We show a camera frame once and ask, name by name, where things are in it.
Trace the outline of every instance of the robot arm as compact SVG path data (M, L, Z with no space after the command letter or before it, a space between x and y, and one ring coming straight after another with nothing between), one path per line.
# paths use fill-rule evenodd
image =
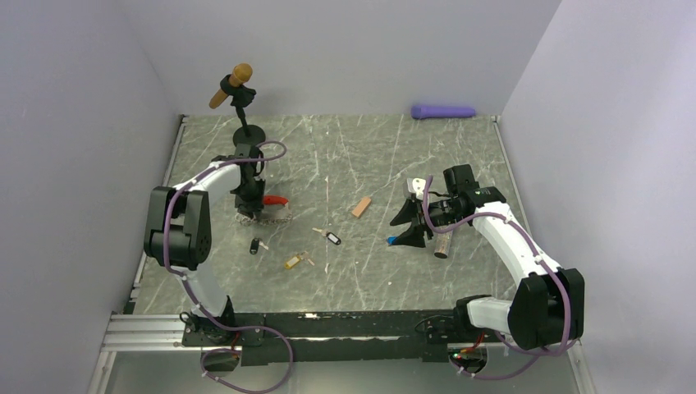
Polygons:
M548 346L561 341L564 306L558 287L547 271L533 257L525 238L508 222L519 225L505 197L495 187L479 187L471 166L456 166L444 171L447 199L428 205L428 215L435 227L459 222L474 213L494 213L469 221L490 242L501 257L517 286L512 301L498 300L489 295L474 295L458 300L454 309L456 326L460 330L489 328L506 334L522 349ZM405 185L407 200L391 225L410 222L407 231L392 245L425 247L424 237L432 238L433 231L424 220L422 202L425 180L409 179ZM575 269L564 270L533 243L547 266L564 285L570 298L570 339L582 335L584 309L584 280Z
M217 317L220 323L230 326L235 322L231 300L215 280L210 264L205 263L212 242L210 206L232 193L236 195L235 207L239 213L249 218L257 217L263 209L265 180L260 176L263 164L242 163L225 167L220 165L236 158L262 156L257 147L239 144L233 156L214 158L208 168L215 167L217 170L210 172L184 192L176 201L172 215L172 219L180 219L178 222L172 222L169 232L169 260L172 269L185 275L188 286L208 312ZM161 266L164 266L165 212L174 193L188 183L190 181L174 187L159 186L150 194L144 250ZM193 312L205 320L204 314L195 307Z

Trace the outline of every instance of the red object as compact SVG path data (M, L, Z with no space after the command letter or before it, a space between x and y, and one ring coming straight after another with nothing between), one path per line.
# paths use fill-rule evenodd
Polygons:
M280 195L265 195L263 197L263 205L287 205L288 202L288 199Z

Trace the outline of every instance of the black metal frame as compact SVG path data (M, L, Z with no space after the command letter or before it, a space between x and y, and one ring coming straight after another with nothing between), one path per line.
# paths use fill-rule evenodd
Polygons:
M263 325L282 332L291 341L297 362L398 359L447 362L448 343L473 343L481 331L488 334L486 342L497 341L488 330L456 329L453 317L452 309L235 314L239 327ZM416 331L418 323L422 326L420 331ZM201 331L190 330L181 344L225 347L231 341L232 338L211 341ZM237 343L243 346L243 366L287 362L283 341L264 331L243 331Z

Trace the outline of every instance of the white wall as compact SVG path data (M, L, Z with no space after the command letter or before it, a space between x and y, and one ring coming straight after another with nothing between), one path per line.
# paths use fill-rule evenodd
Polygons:
M696 385L696 3L561 3L503 112L534 235L587 281L598 392Z
M0 53L0 392L82 393L176 113L112 0L2 2Z
M239 62L249 113L501 113L560 0L121 2L182 113L234 113L208 101Z

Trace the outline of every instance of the marble tabletop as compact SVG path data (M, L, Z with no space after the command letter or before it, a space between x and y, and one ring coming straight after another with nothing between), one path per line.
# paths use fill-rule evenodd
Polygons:
M408 226L390 227L405 199L406 177L434 175L433 190L446 191L442 171L471 164L481 186L496 186L521 222L520 204L489 117L415 121L402 115L248 117L269 140L287 145L284 158L266 166L266 193L290 200L294 218L275 226L241 226L234 195L211 207L212 264L238 312L449 309L457 299L493 294L511 299L515 288L493 248L473 228L457 229L450 256L388 246ZM236 117L188 117L170 185L191 178L219 154L234 153ZM279 152L263 148L266 156ZM361 218L350 212L365 196ZM334 245L312 230L338 235ZM249 253L260 237L269 250ZM284 263L308 251L315 266ZM172 314L190 306L176 279L149 259L136 314Z

